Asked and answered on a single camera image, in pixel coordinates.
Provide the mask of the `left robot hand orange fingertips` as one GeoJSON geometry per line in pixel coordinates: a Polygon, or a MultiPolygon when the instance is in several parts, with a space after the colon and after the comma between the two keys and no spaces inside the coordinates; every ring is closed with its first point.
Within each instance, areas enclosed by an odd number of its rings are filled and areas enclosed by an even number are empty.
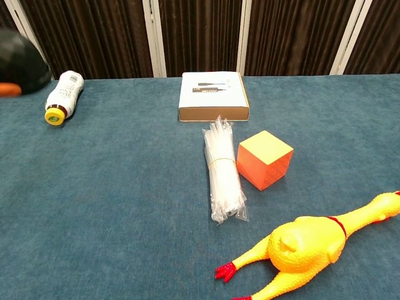
{"type": "Polygon", "coordinates": [[[18,84],[12,82],[0,83],[0,97],[16,97],[22,94],[22,89],[18,84]]]}

